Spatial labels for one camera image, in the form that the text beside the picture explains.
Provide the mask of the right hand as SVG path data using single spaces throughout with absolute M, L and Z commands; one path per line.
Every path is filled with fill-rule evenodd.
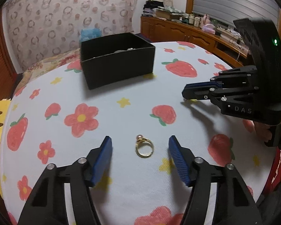
M 257 137 L 259 137 L 262 141 L 268 142 L 272 139 L 272 133 L 270 132 L 269 125 L 246 119 L 243 119 L 242 122 L 248 132 L 255 132 Z

